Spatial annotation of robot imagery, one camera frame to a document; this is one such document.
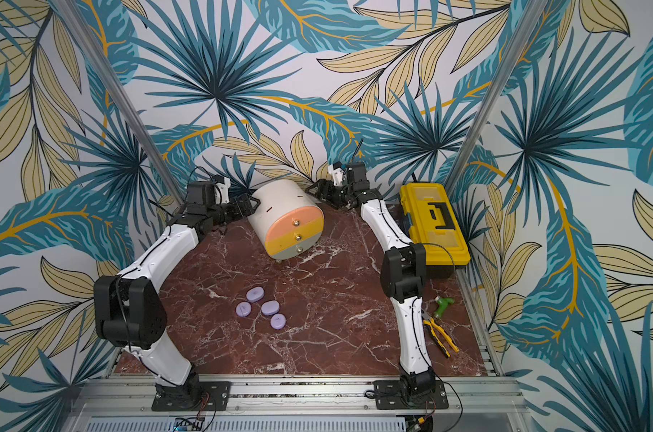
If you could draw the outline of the orange top drawer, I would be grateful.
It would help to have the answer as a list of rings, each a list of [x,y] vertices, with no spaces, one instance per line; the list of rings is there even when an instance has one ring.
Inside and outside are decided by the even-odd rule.
[[[279,239],[279,237],[293,233],[298,229],[304,229],[312,222],[316,222],[320,226],[324,225],[324,214],[315,205],[298,207],[284,214],[278,214],[277,209],[272,209],[269,214],[278,216],[278,219],[269,226],[265,234],[267,242]]]

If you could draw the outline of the white cylindrical drawer cabinet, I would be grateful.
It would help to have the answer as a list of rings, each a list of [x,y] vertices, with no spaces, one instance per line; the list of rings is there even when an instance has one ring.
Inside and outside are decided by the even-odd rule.
[[[288,179],[272,181],[257,189],[252,196],[258,198],[261,205],[248,221],[263,246],[269,226],[278,219],[278,216],[269,214],[272,209],[277,209],[278,214],[284,214],[302,206],[317,206],[297,183]]]

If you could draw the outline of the yellow drawer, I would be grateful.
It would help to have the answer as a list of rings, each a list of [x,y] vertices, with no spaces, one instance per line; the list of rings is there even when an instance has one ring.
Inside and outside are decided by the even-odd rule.
[[[264,241],[264,247],[267,253],[272,257],[274,254],[288,248],[288,246],[294,242],[300,241],[301,239],[308,239],[313,236],[321,237],[324,226],[325,224],[320,226],[316,222],[312,222],[310,225],[306,226],[306,228],[298,229],[293,233],[279,237],[279,239],[270,240],[269,242]]]

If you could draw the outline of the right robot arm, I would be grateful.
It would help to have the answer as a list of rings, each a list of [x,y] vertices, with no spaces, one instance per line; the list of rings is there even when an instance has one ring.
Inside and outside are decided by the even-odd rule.
[[[330,178],[308,187],[308,193],[335,209],[357,209],[384,252],[380,283],[391,300],[398,324],[400,385],[398,395],[418,402],[436,390],[436,374],[424,339],[423,290],[425,247],[400,229],[383,196],[372,188],[362,162],[327,167]]]

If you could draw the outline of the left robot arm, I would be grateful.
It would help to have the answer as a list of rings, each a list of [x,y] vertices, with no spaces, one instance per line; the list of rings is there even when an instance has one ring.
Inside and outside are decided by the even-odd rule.
[[[182,388],[192,381],[193,365],[167,334],[167,313],[159,292],[167,277],[207,234],[246,219],[261,201],[250,194],[230,195],[230,180],[188,183],[186,202],[171,216],[162,235],[144,254],[114,276],[93,286],[95,329],[99,338],[134,356],[156,383]]]

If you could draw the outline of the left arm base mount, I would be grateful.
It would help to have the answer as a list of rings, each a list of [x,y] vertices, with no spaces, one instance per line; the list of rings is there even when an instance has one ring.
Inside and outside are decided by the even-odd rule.
[[[152,411],[225,411],[230,396],[230,382],[200,382],[191,386],[155,385]]]

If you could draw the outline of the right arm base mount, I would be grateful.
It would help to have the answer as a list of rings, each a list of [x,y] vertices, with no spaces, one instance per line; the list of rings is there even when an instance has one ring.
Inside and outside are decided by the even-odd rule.
[[[380,380],[365,395],[375,401],[378,410],[447,410],[449,402],[441,381],[433,390],[414,391],[400,380]]]

